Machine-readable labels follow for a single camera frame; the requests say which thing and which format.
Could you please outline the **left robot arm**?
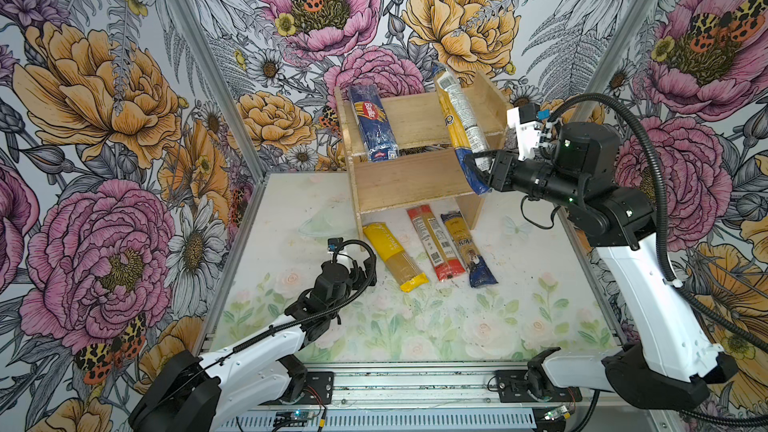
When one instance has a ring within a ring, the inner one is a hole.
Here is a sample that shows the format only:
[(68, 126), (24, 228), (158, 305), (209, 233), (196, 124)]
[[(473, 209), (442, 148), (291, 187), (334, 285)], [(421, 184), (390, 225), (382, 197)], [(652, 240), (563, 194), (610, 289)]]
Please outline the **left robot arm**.
[(325, 334), (340, 311), (376, 281), (376, 254), (362, 262), (341, 249), (265, 328), (230, 347), (172, 356), (131, 412), (133, 431), (213, 431), (254, 406), (295, 400), (306, 382), (296, 353)]

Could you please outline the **blue Barilla pasta box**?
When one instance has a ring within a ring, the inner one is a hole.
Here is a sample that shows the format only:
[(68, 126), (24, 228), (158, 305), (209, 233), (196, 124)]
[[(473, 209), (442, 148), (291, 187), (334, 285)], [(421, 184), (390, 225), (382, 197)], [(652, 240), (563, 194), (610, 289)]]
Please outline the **blue Barilla pasta box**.
[(371, 162), (397, 159), (399, 148), (384, 109), (379, 89), (373, 85), (352, 85), (348, 97)]

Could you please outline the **clear blue-end spaghetti bag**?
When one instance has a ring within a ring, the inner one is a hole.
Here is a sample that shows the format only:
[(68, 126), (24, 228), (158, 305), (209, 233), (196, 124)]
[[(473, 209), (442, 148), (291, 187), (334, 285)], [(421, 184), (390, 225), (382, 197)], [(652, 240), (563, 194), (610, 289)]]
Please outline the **clear blue-end spaghetti bag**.
[[(459, 79), (446, 66), (437, 64), (433, 67), (433, 72), (444, 122), (464, 177), (466, 172), (474, 172), (487, 184), (487, 175), (491, 168), (470, 168), (463, 164), (467, 151), (491, 151), (470, 101), (463, 92)], [(489, 191), (473, 192), (483, 195)]]

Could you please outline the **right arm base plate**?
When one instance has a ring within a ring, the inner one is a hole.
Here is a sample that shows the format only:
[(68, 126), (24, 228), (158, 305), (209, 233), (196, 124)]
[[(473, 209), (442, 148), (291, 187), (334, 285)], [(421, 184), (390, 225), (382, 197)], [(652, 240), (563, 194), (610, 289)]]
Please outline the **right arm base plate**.
[(578, 403), (583, 400), (578, 388), (534, 385), (522, 369), (495, 371), (486, 383), (486, 389), (496, 393), (501, 403)]

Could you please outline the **yellow blue spaghetti bag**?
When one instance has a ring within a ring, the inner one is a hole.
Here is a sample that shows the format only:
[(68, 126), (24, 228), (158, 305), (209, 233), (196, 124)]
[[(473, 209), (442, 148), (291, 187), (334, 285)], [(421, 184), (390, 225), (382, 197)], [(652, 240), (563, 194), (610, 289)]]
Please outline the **yellow blue spaghetti bag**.
[(466, 270), (472, 288), (497, 285), (498, 281), (474, 243), (470, 229), (460, 211), (443, 213), (441, 220)]

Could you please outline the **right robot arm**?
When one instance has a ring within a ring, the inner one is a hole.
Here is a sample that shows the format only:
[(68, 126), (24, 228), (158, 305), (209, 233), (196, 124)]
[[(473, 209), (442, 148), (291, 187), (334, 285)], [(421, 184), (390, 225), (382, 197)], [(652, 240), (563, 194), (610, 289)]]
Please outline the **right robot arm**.
[(640, 336), (603, 353), (545, 350), (528, 363), (531, 393), (590, 388), (616, 393), (639, 409), (695, 409), (710, 385), (729, 382), (738, 365), (709, 340), (678, 287), (664, 277), (656, 252), (661, 227), (650, 199), (614, 182), (619, 147), (611, 128), (575, 122), (559, 132), (550, 161), (498, 150), (462, 162), (496, 191), (564, 208), (611, 271)]

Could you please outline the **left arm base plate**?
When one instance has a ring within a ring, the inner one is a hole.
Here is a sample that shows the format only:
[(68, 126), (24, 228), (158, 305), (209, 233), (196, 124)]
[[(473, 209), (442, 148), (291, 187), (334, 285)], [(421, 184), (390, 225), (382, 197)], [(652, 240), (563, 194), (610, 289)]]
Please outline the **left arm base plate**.
[(309, 371), (303, 379), (292, 378), (282, 396), (265, 402), (265, 405), (317, 405), (314, 390), (323, 405), (330, 405), (334, 390), (335, 374), (330, 371)]

